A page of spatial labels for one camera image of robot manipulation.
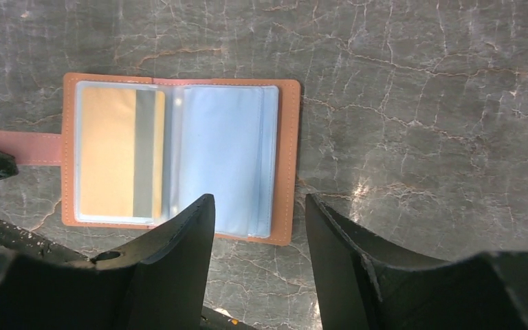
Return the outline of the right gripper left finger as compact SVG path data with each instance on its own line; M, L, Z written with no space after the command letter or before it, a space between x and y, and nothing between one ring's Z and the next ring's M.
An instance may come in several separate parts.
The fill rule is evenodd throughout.
M0 249L0 329L198 329L215 199L93 258Z

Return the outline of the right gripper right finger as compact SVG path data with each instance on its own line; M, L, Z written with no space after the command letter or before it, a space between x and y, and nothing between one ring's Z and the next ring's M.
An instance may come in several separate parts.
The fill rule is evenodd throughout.
M324 329L528 329L528 252L444 261L387 241L306 197Z

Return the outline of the brown leather card holder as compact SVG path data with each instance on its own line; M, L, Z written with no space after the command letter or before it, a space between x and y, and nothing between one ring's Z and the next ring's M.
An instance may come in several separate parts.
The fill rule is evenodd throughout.
M166 94L162 215L152 224L76 217L76 92L79 83L156 87ZM62 220L69 226L153 228L202 195L215 202L218 237L272 245L292 238L301 85L293 79L164 79L65 74L62 131L0 131L16 165L61 169Z

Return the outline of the gold credit card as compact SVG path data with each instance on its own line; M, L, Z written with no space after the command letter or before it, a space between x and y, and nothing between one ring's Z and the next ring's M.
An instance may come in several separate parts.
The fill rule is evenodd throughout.
M76 217L152 224L162 215L166 94L81 82L76 92Z

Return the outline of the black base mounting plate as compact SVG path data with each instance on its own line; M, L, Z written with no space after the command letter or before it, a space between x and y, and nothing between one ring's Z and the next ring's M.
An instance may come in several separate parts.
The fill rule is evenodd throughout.
M53 262L88 260L89 257L55 243L43 235L0 220L0 247ZM251 329L235 318L204 306L201 310L200 329Z

